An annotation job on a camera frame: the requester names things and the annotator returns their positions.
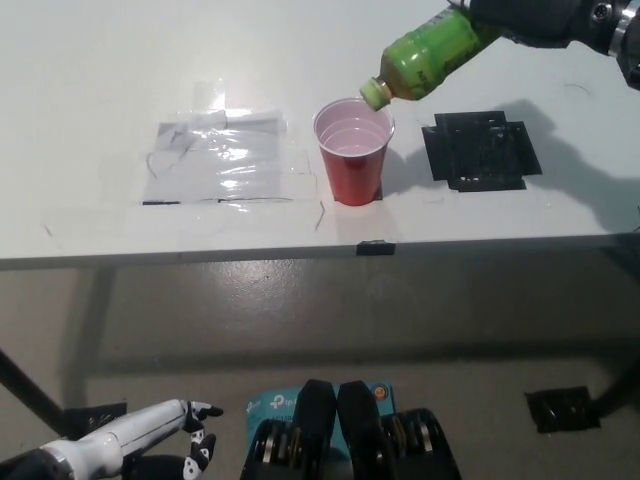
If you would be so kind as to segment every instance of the red plastic cup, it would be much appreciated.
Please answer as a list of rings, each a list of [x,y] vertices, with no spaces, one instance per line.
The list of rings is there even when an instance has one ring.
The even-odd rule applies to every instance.
[[[374,112],[361,98],[344,98],[320,110],[313,129],[334,198],[353,207],[375,200],[395,129],[389,112]]]

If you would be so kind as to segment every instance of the plastic bottle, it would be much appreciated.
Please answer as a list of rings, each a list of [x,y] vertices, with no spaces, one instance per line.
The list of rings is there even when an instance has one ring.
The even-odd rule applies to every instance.
[[[450,6],[387,47],[380,75],[365,83],[360,94],[374,110],[394,97],[420,100],[499,36],[499,29],[472,23]]]

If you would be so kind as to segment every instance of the gray floor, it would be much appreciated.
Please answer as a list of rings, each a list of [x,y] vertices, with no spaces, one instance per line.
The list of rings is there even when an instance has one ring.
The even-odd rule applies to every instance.
[[[206,478],[238,478],[252,395],[309,377],[391,380],[399,409],[439,416],[465,479],[640,478],[636,407],[543,436],[523,397],[601,392],[640,345],[639,288],[595,251],[6,272],[0,342],[66,406],[225,408]],[[0,425],[3,458],[54,438],[3,390]]]

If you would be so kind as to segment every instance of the clear plastic sheet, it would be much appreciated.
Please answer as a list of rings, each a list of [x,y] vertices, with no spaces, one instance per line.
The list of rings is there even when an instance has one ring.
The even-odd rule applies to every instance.
[[[220,95],[203,91],[195,89],[194,105],[221,106]],[[180,113],[160,125],[146,163],[148,204],[316,199],[306,152],[278,110]]]

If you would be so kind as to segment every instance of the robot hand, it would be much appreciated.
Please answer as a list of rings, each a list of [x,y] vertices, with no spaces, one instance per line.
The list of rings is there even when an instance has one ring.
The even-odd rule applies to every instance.
[[[219,417],[222,410],[208,403],[186,402],[187,413],[182,430],[191,435],[191,452],[185,458],[172,455],[149,455],[136,458],[125,468],[123,480],[196,480],[213,457],[214,434],[206,435],[207,417]]]
[[[195,480],[209,465],[215,435],[202,421],[222,410],[207,403],[169,400],[129,413],[78,441],[55,440],[11,461],[7,480]],[[143,456],[179,430],[191,435],[187,457]]]
[[[640,0],[449,0],[474,20],[539,48],[581,42],[614,57],[630,87],[640,90]]]

